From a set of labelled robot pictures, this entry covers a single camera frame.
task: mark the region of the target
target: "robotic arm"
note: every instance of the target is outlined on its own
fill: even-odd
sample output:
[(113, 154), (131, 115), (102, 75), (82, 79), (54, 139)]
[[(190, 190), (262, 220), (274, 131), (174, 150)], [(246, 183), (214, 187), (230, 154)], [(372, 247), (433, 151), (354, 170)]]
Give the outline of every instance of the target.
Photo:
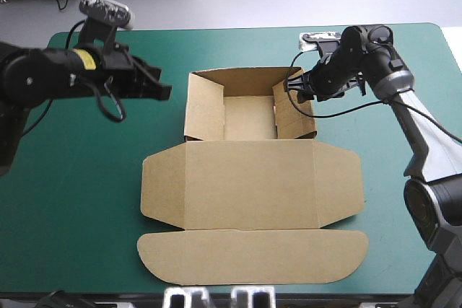
[[(0, 42), (0, 176), (11, 167), (29, 111), (46, 100), (93, 96), (107, 118), (121, 122), (126, 117), (121, 99), (170, 97), (171, 86), (159, 82), (161, 70), (115, 41), (117, 28), (128, 29), (133, 18), (125, 5), (82, 0), (79, 7), (87, 19), (71, 50)], [(106, 108), (103, 95), (117, 114)]]
[(348, 27), (338, 33), (305, 33), (302, 50), (321, 59), (311, 71), (288, 79), (287, 92), (299, 102), (342, 97), (367, 82), (374, 95), (391, 106), (414, 156), (404, 200), (427, 248), (436, 253), (414, 295), (400, 308), (462, 307), (462, 146), (438, 127), (414, 93), (414, 76), (393, 47), (385, 25)]

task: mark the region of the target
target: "green tabletop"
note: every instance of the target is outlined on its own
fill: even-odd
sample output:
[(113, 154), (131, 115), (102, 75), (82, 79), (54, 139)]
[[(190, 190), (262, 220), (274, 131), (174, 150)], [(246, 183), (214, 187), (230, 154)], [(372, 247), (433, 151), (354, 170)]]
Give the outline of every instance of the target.
[[(434, 116), (462, 133), (461, 73), (439, 27), (392, 25), (396, 48), (416, 77), (416, 92)], [(139, 210), (141, 162), (183, 141), (189, 71), (232, 66), (287, 66), (300, 32), (344, 27), (119, 32), (134, 55), (162, 68), (173, 85), (168, 102), (126, 100), (128, 117), (111, 123), (92, 98), (54, 102), (19, 146), (12, 171), (0, 178), (0, 291), (160, 292), (136, 251), (140, 235), (174, 230)], [(63, 47), (66, 33), (50, 45)], [(299, 65), (309, 69), (317, 53)], [(327, 114), (373, 101), (370, 90), (316, 103)], [(33, 121), (41, 112), (34, 110)], [(433, 254), (403, 202), (402, 172), (411, 150), (388, 106), (318, 121), (318, 140), (362, 159), (365, 210), (330, 228), (358, 229), (370, 249), (350, 277), (325, 285), (278, 286), (278, 292), (410, 293)], [(227, 291), (226, 287), (214, 287)]]

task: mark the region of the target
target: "yellow label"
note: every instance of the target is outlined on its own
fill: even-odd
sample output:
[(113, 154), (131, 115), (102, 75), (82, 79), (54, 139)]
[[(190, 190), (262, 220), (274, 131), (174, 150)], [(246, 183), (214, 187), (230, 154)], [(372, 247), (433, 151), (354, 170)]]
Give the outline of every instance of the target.
[(85, 50), (73, 50), (73, 51), (77, 53), (77, 55), (82, 60), (85, 70), (95, 70), (96, 69), (96, 63), (91, 54), (89, 54)]

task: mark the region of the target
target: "cardboard box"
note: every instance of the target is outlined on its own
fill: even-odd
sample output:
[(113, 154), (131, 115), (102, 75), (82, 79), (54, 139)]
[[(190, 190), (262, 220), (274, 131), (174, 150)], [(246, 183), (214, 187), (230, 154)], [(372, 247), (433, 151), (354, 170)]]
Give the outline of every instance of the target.
[[(287, 67), (236, 68), (189, 74), (186, 140), (314, 138), (314, 119), (297, 112), (284, 91), (287, 71)], [(301, 68), (292, 68), (290, 76), (302, 73)], [(311, 102), (298, 105), (313, 112)]]
[[(359, 157), (309, 139), (315, 122), (291, 105), (287, 71), (190, 74), (186, 143), (143, 163), (141, 212), (186, 230), (139, 239), (156, 276), (184, 285), (327, 283), (364, 259), (363, 233), (318, 229), (363, 209)], [(299, 107), (312, 112), (310, 102)]]

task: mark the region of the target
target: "rounded cardboard flap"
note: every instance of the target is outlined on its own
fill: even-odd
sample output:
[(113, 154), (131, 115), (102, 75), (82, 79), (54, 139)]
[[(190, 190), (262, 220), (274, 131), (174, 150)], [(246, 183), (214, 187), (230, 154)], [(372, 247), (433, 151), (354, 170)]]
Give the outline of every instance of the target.
[(180, 285), (329, 283), (352, 274), (369, 240), (344, 230), (193, 230), (144, 234), (143, 264)]

